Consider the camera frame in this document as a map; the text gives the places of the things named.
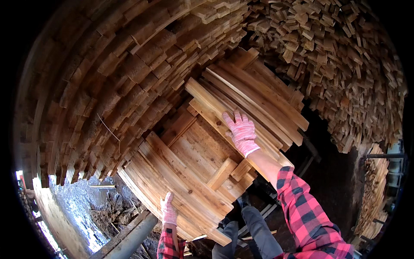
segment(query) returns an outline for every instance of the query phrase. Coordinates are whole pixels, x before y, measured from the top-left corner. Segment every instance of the work glove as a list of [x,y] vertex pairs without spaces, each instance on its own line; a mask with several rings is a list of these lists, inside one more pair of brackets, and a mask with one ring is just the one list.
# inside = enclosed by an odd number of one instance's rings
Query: work glove
[[247,157],[253,151],[260,149],[255,143],[255,125],[253,121],[250,121],[246,114],[240,116],[240,112],[235,110],[233,112],[235,122],[230,118],[229,114],[225,111],[222,116],[231,132],[226,132],[226,135],[231,137],[235,147]]
[[162,211],[162,223],[171,223],[177,225],[177,213],[174,207],[171,205],[171,202],[174,199],[174,194],[172,192],[168,192],[165,196],[165,199],[160,200],[161,203],[161,211]]

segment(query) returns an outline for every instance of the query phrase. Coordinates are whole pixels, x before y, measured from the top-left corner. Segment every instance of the gray pants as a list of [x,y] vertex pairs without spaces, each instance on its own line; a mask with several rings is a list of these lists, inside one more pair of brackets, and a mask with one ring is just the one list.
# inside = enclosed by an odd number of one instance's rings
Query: gray pants
[[[279,243],[270,232],[264,218],[255,207],[246,206],[241,210],[241,214],[263,259],[273,259],[283,252]],[[238,222],[231,221],[226,225],[223,233],[231,238],[231,242],[224,247],[215,244],[212,251],[213,259],[234,258],[238,238]]]

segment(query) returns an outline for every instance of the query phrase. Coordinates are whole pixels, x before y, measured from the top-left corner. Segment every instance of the shoe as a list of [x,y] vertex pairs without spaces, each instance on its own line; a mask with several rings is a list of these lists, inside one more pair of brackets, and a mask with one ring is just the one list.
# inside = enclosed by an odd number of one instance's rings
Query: shoe
[[229,224],[231,220],[228,217],[225,217],[223,220],[220,221],[220,223],[223,225],[223,228],[226,227],[227,224]]
[[245,191],[240,197],[237,198],[237,202],[240,205],[240,208],[250,206],[249,194]]

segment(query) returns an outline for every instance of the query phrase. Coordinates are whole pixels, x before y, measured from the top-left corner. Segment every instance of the hand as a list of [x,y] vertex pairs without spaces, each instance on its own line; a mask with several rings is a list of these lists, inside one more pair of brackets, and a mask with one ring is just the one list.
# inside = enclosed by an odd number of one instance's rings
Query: hand
[[162,223],[171,223],[177,225],[177,213],[174,210],[174,207],[171,205],[171,202],[174,199],[174,194],[172,192],[168,192],[165,196],[165,199],[160,200],[161,203],[161,211],[162,211]]
[[235,110],[233,114],[236,122],[230,118],[226,111],[222,114],[224,121],[231,130],[231,133],[226,132],[226,135],[231,137],[235,147],[244,157],[247,157],[253,151],[260,149],[255,143],[255,124],[247,118],[246,114],[240,116],[238,110]]

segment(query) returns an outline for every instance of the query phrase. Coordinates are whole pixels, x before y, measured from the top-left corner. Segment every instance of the red and black checkered shirt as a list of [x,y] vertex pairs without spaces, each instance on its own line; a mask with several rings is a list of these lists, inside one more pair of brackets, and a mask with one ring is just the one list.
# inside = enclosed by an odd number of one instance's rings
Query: red and black checkered shirt
[[[296,253],[282,253],[275,259],[352,259],[354,248],[341,237],[339,228],[326,216],[309,185],[293,173],[293,167],[282,167],[276,190],[286,223],[296,243]],[[183,258],[185,242],[175,250],[171,229],[161,234],[158,259]]]

